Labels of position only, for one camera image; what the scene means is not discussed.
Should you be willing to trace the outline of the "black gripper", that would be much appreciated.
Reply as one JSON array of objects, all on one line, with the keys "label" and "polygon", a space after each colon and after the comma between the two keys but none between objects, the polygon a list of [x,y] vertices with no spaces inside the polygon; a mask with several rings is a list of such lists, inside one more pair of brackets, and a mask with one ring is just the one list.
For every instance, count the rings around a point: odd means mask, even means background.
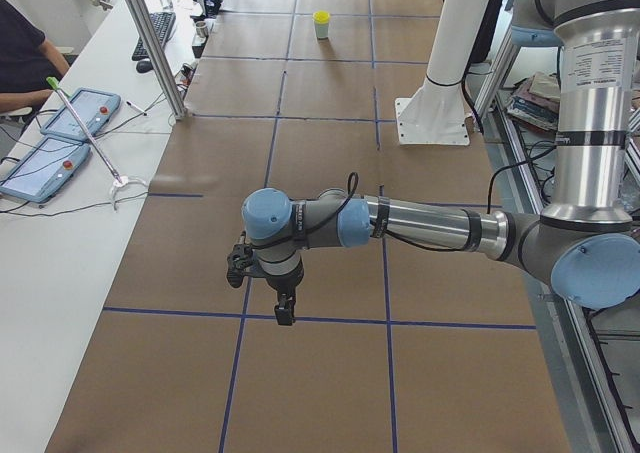
[{"label": "black gripper", "polygon": [[304,278],[302,260],[283,275],[266,274],[267,284],[278,293],[274,314],[279,326],[293,326],[295,318],[296,288]]}]

